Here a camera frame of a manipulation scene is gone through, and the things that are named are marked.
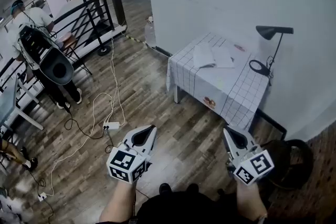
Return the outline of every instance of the plastic bottle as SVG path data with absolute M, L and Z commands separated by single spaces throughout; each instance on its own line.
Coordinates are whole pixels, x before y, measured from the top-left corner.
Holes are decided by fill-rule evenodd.
M 147 24 L 145 26 L 145 40 L 148 46 L 152 48 L 156 47 L 156 37 L 155 37 L 153 16 L 150 16 L 147 19 Z

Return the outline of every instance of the power strip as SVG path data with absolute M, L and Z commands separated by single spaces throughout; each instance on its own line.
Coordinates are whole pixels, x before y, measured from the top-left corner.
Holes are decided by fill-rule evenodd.
M 104 122 L 103 128 L 108 130 L 118 130 L 120 127 L 119 121 L 116 122 Z
M 38 200 L 39 201 L 44 201 L 46 199 L 47 199 L 46 193 L 41 193 L 40 195 L 38 195 Z

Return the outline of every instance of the white tablecloth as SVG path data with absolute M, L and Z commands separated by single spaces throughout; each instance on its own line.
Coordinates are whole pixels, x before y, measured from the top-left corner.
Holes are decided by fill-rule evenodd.
M 194 47 L 201 42 L 207 42 L 210 47 L 227 47 L 235 68 L 195 68 Z M 228 124 L 247 129 L 268 85 L 267 77 L 250 69 L 249 62 L 253 59 L 259 60 L 246 48 L 214 33 L 207 33 L 169 59 L 167 90 L 179 86 Z

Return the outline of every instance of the black pants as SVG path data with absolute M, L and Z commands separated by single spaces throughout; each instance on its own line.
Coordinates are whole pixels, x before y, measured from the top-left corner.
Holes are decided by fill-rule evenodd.
M 57 102 L 60 106 L 65 107 L 65 103 L 68 102 L 63 96 L 61 90 L 58 88 L 57 84 L 48 79 L 39 69 L 33 70 L 36 78 L 42 83 L 43 87 L 46 89 L 48 94 Z M 70 94 L 71 98 L 78 102 L 80 100 L 80 94 L 77 91 L 75 84 L 70 81 L 68 84 L 63 85 L 64 89 Z

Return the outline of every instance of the person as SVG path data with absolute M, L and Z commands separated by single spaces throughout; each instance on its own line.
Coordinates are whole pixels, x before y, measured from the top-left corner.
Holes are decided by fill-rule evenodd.
M 136 216 L 135 184 L 119 181 L 114 194 L 100 215 L 100 224 L 108 223 L 262 223 L 267 210 L 256 183 L 246 186 L 237 181 L 236 195 L 224 195 L 217 202 L 198 192 L 191 184 L 186 191 L 172 192 L 166 183 L 159 195 L 142 204 Z
M 9 155 L 13 161 L 18 164 L 23 165 L 30 172 L 34 171 L 37 167 L 37 158 L 29 159 L 27 149 L 22 147 L 21 152 L 19 152 L 15 145 L 0 138 L 0 152 L 4 152 Z
M 13 22 L 8 32 L 8 41 L 12 49 L 12 57 L 17 61 L 25 61 L 31 67 L 34 76 L 41 82 L 48 94 L 56 101 L 56 105 L 59 109 L 65 107 L 70 108 L 69 102 L 63 96 L 58 86 L 40 71 L 39 65 L 33 61 L 30 55 L 18 43 L 20 42 L 18 41 L 19 28 L 22 24 L 30 24 L 32 27 L 42 30 L 49 36 L 49 33 L 51 33 L 54 28 L 52 18 L 38 7 L 25 10 L 22 0 L 15 1 L 12 4 L 10 11 L 13 17 Z M 63 87 L 77 104 L 82 102 L 82 91 L 77 88 L 72 81 L 63 85 Z

